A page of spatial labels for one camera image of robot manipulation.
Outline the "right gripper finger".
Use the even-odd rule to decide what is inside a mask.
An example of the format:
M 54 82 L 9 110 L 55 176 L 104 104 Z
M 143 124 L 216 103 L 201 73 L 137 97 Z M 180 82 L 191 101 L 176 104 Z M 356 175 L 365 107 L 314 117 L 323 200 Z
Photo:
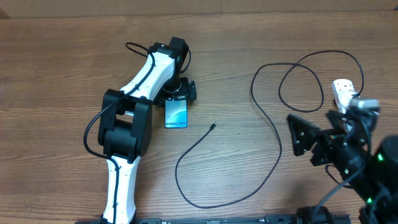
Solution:
M 296 114 L 287 117 L 295 156 L 302 156 L 312 146 L 321 133 L 321 129 L 313 123 L 304 120 Z
M 353 121 L 344 113 L 330 110 L 326 113 L 326 118 L 331 124 L 331 128 L 327 130 L 328 134 L 348 134 L 353 127 Z

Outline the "Samsung Galaxy smartphone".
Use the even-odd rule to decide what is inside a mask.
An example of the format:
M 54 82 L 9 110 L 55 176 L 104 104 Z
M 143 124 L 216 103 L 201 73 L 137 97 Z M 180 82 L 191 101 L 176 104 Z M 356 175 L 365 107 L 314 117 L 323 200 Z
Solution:
M 176 129 L 188 126 L 187 101 L 165 101 L 165 128 Z

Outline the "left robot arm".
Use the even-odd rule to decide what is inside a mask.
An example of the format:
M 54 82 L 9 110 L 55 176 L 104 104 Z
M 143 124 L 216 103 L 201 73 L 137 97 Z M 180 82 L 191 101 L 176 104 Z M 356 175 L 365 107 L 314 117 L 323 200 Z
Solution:
M 103 97 L 98 143 L 108 163 L 108 199 L 100 223 L 133 222 L 137 168 L 151 141 L 153 107 L 164 107 L 166 128 L 186 128 L 188 104 L 197 98 L 195 83 L 181 76 L 190 63 L 184 39 L 156 42 L 146 52 L 137 75 Z

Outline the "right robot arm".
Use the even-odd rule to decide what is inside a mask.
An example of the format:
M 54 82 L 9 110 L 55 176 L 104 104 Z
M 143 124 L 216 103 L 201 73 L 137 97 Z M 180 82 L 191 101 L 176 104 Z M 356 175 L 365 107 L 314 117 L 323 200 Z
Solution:
M 322 130 L 290 114 L 287 122 L 294 154 L 311 151 L 313 166 L 331 164 L 343 179 L 337 189 L 349 185 L 365 202 L 361 223 L 397 223 L 397 136 L 384 138 L 371 152 L 371 133 L 378 111 L 349 108 L 346 113 L 330 110 L 331 129 Z

